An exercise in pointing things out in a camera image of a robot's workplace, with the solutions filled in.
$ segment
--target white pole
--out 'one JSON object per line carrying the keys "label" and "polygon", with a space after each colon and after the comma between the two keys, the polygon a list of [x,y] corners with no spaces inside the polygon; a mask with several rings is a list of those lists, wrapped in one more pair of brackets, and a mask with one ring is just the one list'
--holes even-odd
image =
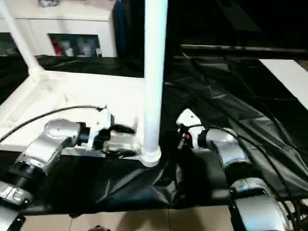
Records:
{"label": "white pole", "polygon": [[168,0],[145,0],[145,115],[141,161],[148,167],[158,164],[165,40]]}
{"label": "white pole", "polygon": [[26,41],[21,34],[15,19],[12,17],[12,14],[5,2],[5,0],[0,0],[0,11],[2,12],[2,16],[4,17],[8,27],[10,29],[11,35],[24,58],[24,61],[28,65],[29,72],[34,70],[42,70],[42,67],[39,65],[38,61],[32,54],[30,48],[28,47]]}

